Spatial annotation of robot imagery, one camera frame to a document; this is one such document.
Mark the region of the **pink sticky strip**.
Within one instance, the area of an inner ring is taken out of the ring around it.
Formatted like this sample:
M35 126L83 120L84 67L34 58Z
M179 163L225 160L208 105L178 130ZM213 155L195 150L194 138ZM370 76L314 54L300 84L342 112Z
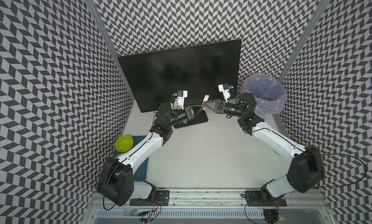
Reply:
M209 95L205 95L204 98L203 98L203 102L208 101L209 100L209 97L210 97Z

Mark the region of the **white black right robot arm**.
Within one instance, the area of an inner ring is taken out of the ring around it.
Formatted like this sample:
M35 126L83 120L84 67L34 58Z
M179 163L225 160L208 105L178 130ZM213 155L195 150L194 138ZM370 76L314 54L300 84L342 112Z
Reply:
M260 139L289 163L287 174L261 187L261 198L264 202L274 201L292 192L306 193L324 179L319 150L297 144L275 131L255 113L257 103L253 94L242 94L236 104L220 99L205 101L203 104L215 113L236 116L244 133Z

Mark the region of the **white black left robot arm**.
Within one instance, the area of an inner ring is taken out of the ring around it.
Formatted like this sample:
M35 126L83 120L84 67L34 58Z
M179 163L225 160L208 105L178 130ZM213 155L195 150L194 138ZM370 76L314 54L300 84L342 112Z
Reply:
M193 120L203 108L203 105L189 105L173 110L171 104L161 104L148 135L127 153L115 158L110 157L104 162L97 191L118 206L136 199L147 200L153 204L156 186L147 181L135 181L135 172L152 153L170 139L173 126Z

